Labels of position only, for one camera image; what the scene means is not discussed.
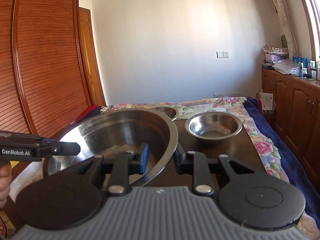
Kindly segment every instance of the blue flower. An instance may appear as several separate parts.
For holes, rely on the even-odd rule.
[[[270,167],[271,163],[275,162],[275,159],[272,155],[263,154],[260,156],[260,159],[261,159],[263,165],[265,165],[266,167]]]

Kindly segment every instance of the bowl rim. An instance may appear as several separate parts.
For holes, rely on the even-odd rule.
[[[235,132],[233,132],[233,133],[231,133],[231,134],[229,134],[229,135],[222,136],[222,137],[216,137],[216,138],[204,137],[204,136],[201,136],[201,135],[197,135],[197,134],[193,133],[193,132],[190,130],[189,126],[190,126],[191,121],[192,121],[194,118],[199,117],[199,116],[204,116],[204,115],[213,115],[213,114],[214,114],[214,115],[228,115],[228,116],[234,118],[234,119],[236,120],[237,124],[238,124],[238,129],[237,129]],[[235,116],[235,115],[233,115],[233,114],[225,113],[225,112],[218,112],[218,111],[217,111],[217,112],[204,112],[204,113],[200,113],[200,114],[193,115],[192,117],[190,117],[190,118],[186,121],[186,123],[185,123],[185,125],[184,125],[184,128],[187,130],[187,132],[188,132],[189,134],[191,134],[192,136],[197,137],[197,138],[199,138],[199,139],[208,140],[208,141],[220,141],[220,140],[225,140],[225,139],[231,138],[231,137],[237,135],[238,133],[240,133],[240,131],[242,130],[242,127],[243,127],[243,124],[242,124],[241,120],[240,120],[237,116]]]
[[[136,180],[135,182],[130,184],[130,186],[136,186],[136,187],[144,186],[144,185],[148,184],[149,182],[151,182],[153,179],[155,179],[163,171],[163,169],[166,167],[166,165],[171,160],[171,157],[173,156],[173,154],[177,148],[177,145],[178,145],[178,129],[177,129],[176,125],[174,124],[173,120],[171,120],[171,118],[168,117],[166,114],[161,113],[160,111],[152,109],[152,108],[125,108],[125,109],[118,109],[118,110],[114,110],[114,111],[108,111],[108,112],[101,113],[96,116],[90,117],[90,118],[84,120],[83,122],[80,122],[76,127],[73,127],[70,130],[63,133],[58,138],[58,140],[60,141],[67,133],[69,133],[73,129],[78,129],[78,127],[80,125],[82,125],[86,122],[89,122],[92,119],[98,118],[102,114],[103,115],[104,114],[112,114],[115,112],[124,112],[124,111],[152,112],[153,114],[156,114],[156,115],[160,116],[161,118],[163,118],[169,128],[170,138],[169,138],[168,146],[167,146],[165,152],[163,153],[163,155],[161,156],[160,160],[156,163],[155,166],[152,167],[152,169],[150,171],[144,173],[141,178],[139,178],[138,180]],[[48,169],[48,161],[43,164],[43,170],[47,171],[47,169]]]
[[[176,112],[176,114],[175,114],[174,117],[171,118],[172,121],[176,120],[178,118],[178,116],[179,116],[179,111],[177,109],[175,109],[174,107],[172,107],[172,106],[155,106],[155,107],[153,107],[151,109],[157,109],[157,108],[170,108],[170,109],[173,109]]]

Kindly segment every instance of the navy blue blanket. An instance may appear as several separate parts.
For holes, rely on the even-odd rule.
[[[306,213],[310,217],[313,217],[318,228],[320,228],[320,195],[311,185],[300,162],[259,113],[257,100],[254,98],[247,98],[247,101],[244,101],[243,104],[250,117],[253,118],[259,131],[264,136],[270,138],[274,145],[279,149],[281,167],[287,174],[290,183],[303,192],[306,198]]]

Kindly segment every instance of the curtain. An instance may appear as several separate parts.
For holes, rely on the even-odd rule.
[[[298,49],[296,44],[296,39],[293,34],[293,30],[290,24],[289,10],[285,0],[273,0],[278,15],[280,17],[282,27],[284,29],[284,35],[287,39],[288,49],[289,49],[289,59],[292,59],[293,56],[298,57]]]

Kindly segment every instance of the human hand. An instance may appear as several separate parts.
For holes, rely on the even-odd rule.
[[[6,165],[0,168],[0,208],[3,208],[7,203],[7,197],[10,192],[11,176],[11,164],[8,162]]]

